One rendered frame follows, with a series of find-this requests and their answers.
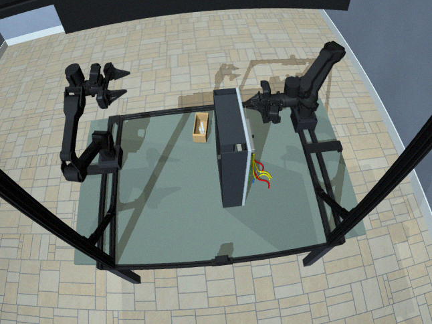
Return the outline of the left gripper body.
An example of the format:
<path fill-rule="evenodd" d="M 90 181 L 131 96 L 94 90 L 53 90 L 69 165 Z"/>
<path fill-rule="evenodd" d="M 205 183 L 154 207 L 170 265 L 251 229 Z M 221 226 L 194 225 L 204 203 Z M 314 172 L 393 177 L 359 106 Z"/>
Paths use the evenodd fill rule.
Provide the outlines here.
<path fill-rule="evenodd" d="M 110 79 L 110 81 L 114 79 L 112 72 L 111 72 L 111 69 L 110 69 L 111 64 L 112 64 L 112 62 L 105 64 L 104 70 L 103 70 L 105 78 L 103 77 L 103 75 L 99 77 L 99 80 L 98 80 L 99 88 L 92 88 L 90 86 L 87 86 L 87 83 L 89 83 L 90 80 L 86 81 L 86 93 L 87 93 L 87 95 L 88 96 L 91 95 L 92 97 L 95 97 L 95 94 L 97 94 L 96 101 L 97 101 L 97 103 L 101 109 L 108 108 L 108 103 L 107 103 L 106 98 L 104 96 L 104 91 L 105 91 L 105 88 L 108 89 L 109 79 Z M 105 104 L 105 103 L 107 103 L 107 104 Z"/>

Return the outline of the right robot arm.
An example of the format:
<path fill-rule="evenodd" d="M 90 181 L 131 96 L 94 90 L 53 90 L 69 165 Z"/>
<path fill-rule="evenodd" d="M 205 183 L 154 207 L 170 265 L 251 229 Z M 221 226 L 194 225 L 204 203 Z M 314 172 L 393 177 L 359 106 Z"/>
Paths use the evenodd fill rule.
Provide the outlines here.
<path fill-rule="evenodd" d="M 304 76 L 287 77 L 285 79 L 283 93 L 285 98 L 285 108 L 292 106 L 294 106 L 295 109 L 298 108 L 298 114 L 301 119 L 314 118 L 313 112 L 316 111 L 319 106 L 317 103 L 318 91 L 323 85 L 333 65 L 341 61 L 345 54 L 345 48 L 340 44 L 334 41 L 327 42 L 324 44 L 324 48 L 320 50 L 319 56 Z M 269 121 L 272 121 L 273 124 L 280 123 L 281 117 L 279 116 L 279 111 L 282 111 L 282 108 L 280 108 L 282 102 L 278 100 L 269 100 L 269 104 L 271 105 L 269 110 Z"/>

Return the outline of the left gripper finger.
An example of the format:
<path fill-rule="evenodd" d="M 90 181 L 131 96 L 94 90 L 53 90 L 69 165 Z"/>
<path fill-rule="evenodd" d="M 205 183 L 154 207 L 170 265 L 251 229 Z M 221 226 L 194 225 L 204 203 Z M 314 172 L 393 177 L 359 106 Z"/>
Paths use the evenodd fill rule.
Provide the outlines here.
<path fill-rule="evenodd" d="M 117 80 L 119 78 L 125 77 L 125 76 L 130 74 L 129 71 L 116 69 L 112 64 L 111 64 L 110 69 L 111 69 L 114 80 Z"/>
<path fill-rule="evenodd" d="M 127 93 L 127 89 L 108 90 L 105 88 L 104 96 L 106 98 L 108 106 L 110 106 L 111 103 L 113 103 L 117 98 L 121 97 L 125 93 Z"/>

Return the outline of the open tan cardboard box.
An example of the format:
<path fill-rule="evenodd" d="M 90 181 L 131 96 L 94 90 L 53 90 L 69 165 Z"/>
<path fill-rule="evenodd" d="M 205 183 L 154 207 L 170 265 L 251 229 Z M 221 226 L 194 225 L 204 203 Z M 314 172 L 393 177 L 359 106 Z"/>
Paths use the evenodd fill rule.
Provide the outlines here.
<path fill-rule="evenodd" d="M 201 127 L 201 123 L 203 123 L 203 128 L 204 128 L 205 134 L 200 133 L 199 127 Z M 193 142 L 206 143 L 208 124 L 209 124 L 209 113 L 196 112 L 195 124 L 194 124 L 194 129 L 193 129 Z M 205 135 L 206 135 L 206 137 L 205 137 Z"/>

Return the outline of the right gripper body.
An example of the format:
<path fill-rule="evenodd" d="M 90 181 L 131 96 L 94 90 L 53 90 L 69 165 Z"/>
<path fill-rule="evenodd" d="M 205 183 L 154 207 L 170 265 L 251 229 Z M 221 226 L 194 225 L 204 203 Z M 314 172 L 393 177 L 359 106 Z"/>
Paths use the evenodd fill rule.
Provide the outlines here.
<path fill-rule="evenodd" d="M 262 85 L 261 85 L 262 84 Z M 280 108 L 285 108 L 285 98 L 284 94 L 280 93 L 280 91 L 277 91 L 277 94 L 271 94 L 271 88 L 269 86 L 269 82 L 266 80 L 261 80 L 260 85 L 263 88 L 263 94 L 261 93 L 261 98 L 263 101 L 263 123 L 269 122 L 269 110 L 271 108 L 271 105 L 269 104 L 269 100 L 278 100 L 282 102 L 280 105 Z"/>

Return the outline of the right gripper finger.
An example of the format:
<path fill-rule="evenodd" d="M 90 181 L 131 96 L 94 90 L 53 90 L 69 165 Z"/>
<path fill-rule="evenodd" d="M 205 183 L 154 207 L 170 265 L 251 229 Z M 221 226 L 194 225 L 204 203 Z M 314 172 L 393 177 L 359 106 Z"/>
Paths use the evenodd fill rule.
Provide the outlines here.
<path fill-rule="evenodd" d="M 259 111 L 261 113 L 261 115 L 263 115 L 262 107 L 259 106 L 259 105 L 245 106 L 245 108 L 252 109 L 252 110 L 257 110 L 257 111 Z"/>
<path fill-rule="evenodd" d="M 259 105 L 259 106 L 263 107 L 263 101 L 261 98 L 260 91 L 258 91 L 258 93 L 256 95 L 254 95 L 249 100 L 247 100 L 243 103 L 243 106 L 251 106 L 251 105 Z"/>

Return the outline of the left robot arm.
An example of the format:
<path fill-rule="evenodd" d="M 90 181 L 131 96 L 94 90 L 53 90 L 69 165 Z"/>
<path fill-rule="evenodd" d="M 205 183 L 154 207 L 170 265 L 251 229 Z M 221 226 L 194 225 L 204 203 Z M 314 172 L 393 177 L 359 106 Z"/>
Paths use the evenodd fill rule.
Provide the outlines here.
<path fill-rule="evenodd" d="M 99 77 L 101 66 L 92 64 L 90 69 L 90 82 L 87 86 L 99 88 Z M 62 150 L 60 151 L 61 170 L 67 181 L 82 183 L 87 176 L 87 168 L 95 156 L 100 154 L 102 161 L 114 161 L 116 148 L 110 131 L 94 131 L 92 142 L 86 150 L 77 158 L 75 153 L 76 137 L 79 118 L 84 113 L 86 105 L 86 81 L 79 64 L 71 64 L 65 69 L 66 79 L 69 87 L 64 92 L 64 114 L 66 116 Z M 74 93 L 74 95 L 69 95 Z M 80 94 L 80 95 L 79 95 Z M 86 95 L 85 95 L 86 94 Z M 68 165 L 66 161 L 71 161 Z M 86 170 L 85 170 L 86 169 Z"/>

